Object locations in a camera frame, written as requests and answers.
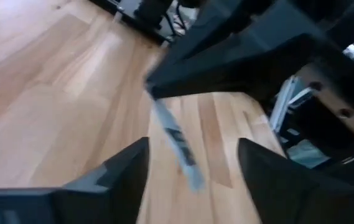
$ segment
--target wooden floor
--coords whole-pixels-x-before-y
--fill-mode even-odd
[[[164,52],[92,3],[0,0],[0,187],[60,186],[143,136],[151,163],[138,223],[259,223],[238,137],[281,153],[240,93],[169,98],[207,182],[190,191],[142,88]]]

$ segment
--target wooden surface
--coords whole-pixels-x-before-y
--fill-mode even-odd
[[[86,1],[0,0],[0,187],[63,185],[143,136],[151,161],[138,223],[259,223],[236,143],[281,152],[240,93],[166,99],[198,160],[195,194],[142,88],[164,54]]]

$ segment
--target cable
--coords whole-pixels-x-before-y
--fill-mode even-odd
[[[177,24],[181,29],[183,29],[182,24],[180,22],[174,21],[175,24]]]
[[[174,37],[177,37],[178,34],[177,34],[177,32],[175,31],[174,26],[172,25],[170,16],[168,15],[167,12],[165,12],[164,17],[165,17],[165,19],[167,19],[167,22],[168,22],[169,25],[170,25],[170,28],[171,28],[171,31],[172,31],[172,35],[173,35]]]
[[[186,31],[187,30],[187,26],[185,26],[185,22],[182,19],[181,12],[179,11],[179,7],[180,6],[181,6],[181,4],[178,2],[177,3],[177,8],[175,10],[177,11],[177,16],[178,16],[179,20],[181,21],[182,28]]]

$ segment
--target hardwood floor plank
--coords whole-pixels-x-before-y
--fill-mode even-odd
[[[36,80],[78,97],[109,51],[110,22],[108,16],[98,15],[84,32],[62,45],[44,64],[47,69],[42,70]]]
[[[127,27],[112,24],[105,37],[106,53],[88,80],[86,89],[113,101],[123,87],[131,59],[135,54],[137,38]]]
[[[113,19],[110,13],[102,11],[90,1],[70,1],[70,4],[67,4],[65,7],[67,8],[68,13],[88,24],[91,24],[98,16],[102,15],[111,17],[111,20]]]
[[[63,125],[50,151],[36,168],[29,185],[57,187],[85,173],[85,163],[93,151],[108,107],[109,101],[105,98],[81,96],[68,114],[68,123]]]
[[[238,220],[245,220],[247,223],[261,223],[243,180],[237,158],[238,139],[245,137],[245,133],[240,132],[236,123],[236,117],[231,106],[233,95],[231,93],[213,93],[213,95],[233,186],[233,198],[230,202],[232,203],[231,214],[234,214],[234,222],[239,223]],[[250,105],[247,97],[241,97],[235,103]]]
[[[170,223],[174,192],[177,190],[179,167],[168,138],[157,120],[156,112],[151,112],[149,125],[150,164],[147,180],[148,189],[144,196],[150,208],[147,209],[145,224]]]
[[[0,0],[0,62],[39,38],[66,14],[66,10],[37,1]]]
[[[203,130],[203,140],[206,145],[207,159],[210,164],[210,177],[216,183],[232,187],[230,172],[224,154],[220,126],[211,93],[199,96],[200,124]]]
[[[212,205],[214,212],[214,223],[241,223],[239,217],[236,217],[232,211],[233,197],[235,197],[234,191],[230,187],[226,187],[216,182],[210,182]]]
[[[231,109],[233,110],[233,116],[238,127],[238,132],[242,138],[247,138],[254,141],[253,131],[249,125],[247,108],[250,106],[251,100],[238,98],[236,93],[232,93],[229,97]]]
[[[276,135],[269,128],[269,121],[259,103],[242,93],[234,93],[232,101],[235,105],[245,108],[245,116],[253,139],[258,144],[284,155]]]
[[[42,37],[0,64],[0,115],[40,72],[43,62],[85,29],[85,23],[76,17],[66,16]]]
[[[147,71],[142,68],[146,67],[146,64],[152,60],[151,55],[158,55],[158,52],[153,52],[146,47],[136,48],[140,46],[141,42],[141,39],[137,39],[131,49],[134,53],[130,58],[129,65],[127,66],[128,69],[125,70],[118,87],[120,88],[118,104],[114,105],[116,106],[114,109],[116,110],[116,114],[112,121],[107,140],[97,158],[97,164],[113,156],[119,150],[127,147],[147,133],[147,129],[145,128],[141,129],[142,132],[137,131],[140,127],[146,127],[149,124],[148,119],[137,120],[140,117],[143,118],[142,116],[145,116],[145,114],[149,115],[150,110],[150,105],[137,108],[141,98],[146,96],[143,89],[143,78]]]
[[[26,90],[12,103],[0,117],[0,187],[29,186],[71,107],[66,94],[45,85]]]
[[[179,181],[184,186],[179,186],[176,192],[176,208],[172,218],[172,223],[214,223],[213,207],[211,201],[211,189],[209,183],[212,178],[211,163],[208,160],[208,150],[205,146],[204,135],[208,135],[207,129],[202,129],[200,123],[200,95],[182,96],[179,98],[180,109],[175,113],[176,119],[181,125],[187,142],[196,158],[200,171],[205,179],[205,188],[199,192],[193,192],[190,189],[186,177],[179,174]]]

